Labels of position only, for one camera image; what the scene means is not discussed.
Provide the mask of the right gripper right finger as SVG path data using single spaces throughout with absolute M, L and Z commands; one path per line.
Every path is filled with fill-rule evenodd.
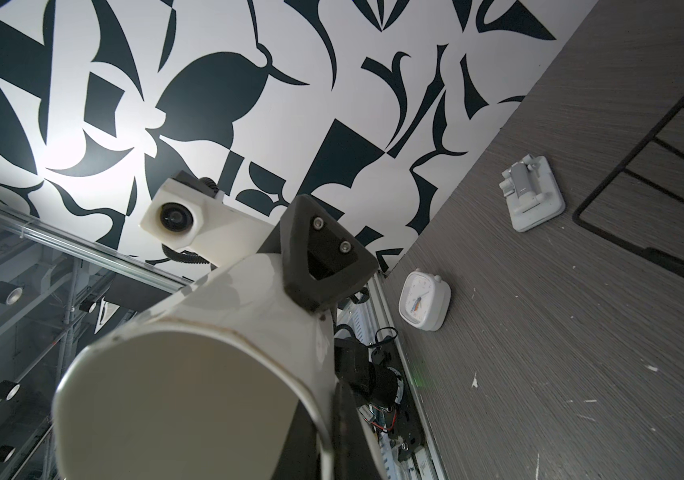
M 386 479 L 377 437 L 361 417 L 350 386 L 338 381 L 333 397 L 333 478 Z

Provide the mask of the black wire dish rack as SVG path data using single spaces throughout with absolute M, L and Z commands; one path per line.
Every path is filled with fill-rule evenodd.
M 579 204 L 572 219 L 684 279 L 684 94 Z

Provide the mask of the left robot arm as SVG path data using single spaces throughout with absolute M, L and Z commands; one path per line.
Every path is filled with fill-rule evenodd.
M 374 255 L 309 195 L 295 197 L 259 251 L 281 255 L 285 293 L 312 314 L 366 301 L 366 284 L 378 271 Z M 397 377 L 369 360 L 368 347 L 345 338 L 334 349 L 335 374 L 350 386 L 359 405 L 395 405 Z

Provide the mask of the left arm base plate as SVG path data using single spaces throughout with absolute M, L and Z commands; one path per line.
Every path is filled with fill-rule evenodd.
M 387 443 L 396 450 L 395 455 L 400 462 L 406 462 L 425 445 L 424 429 L 410 395 L 405 395 L 401 403 L 386 410 L 384 407 L 370 406 L 373 414 L 370 425 L 381 439 L 387 437 Z

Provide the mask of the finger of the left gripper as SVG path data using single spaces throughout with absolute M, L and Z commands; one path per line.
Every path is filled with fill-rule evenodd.
M 361 291 L 379 269 L 376 257 L 310 195 L 299 195 L 260 246 L 281 257 L 286 295 L 318 313 Z

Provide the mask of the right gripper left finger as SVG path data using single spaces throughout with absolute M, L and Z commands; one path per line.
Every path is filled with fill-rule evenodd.
M 271 480 L 318 480 L 321 447 L 317 426 L 303 403 L 297 404 Z

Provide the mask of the cream white mug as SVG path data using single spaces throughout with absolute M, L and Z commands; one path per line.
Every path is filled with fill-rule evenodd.
M 297 404 L 333 475 L 332 325 L 281 258 L 217 269 L 86 346 L 53 400 L 66 479 L 271 479 Z

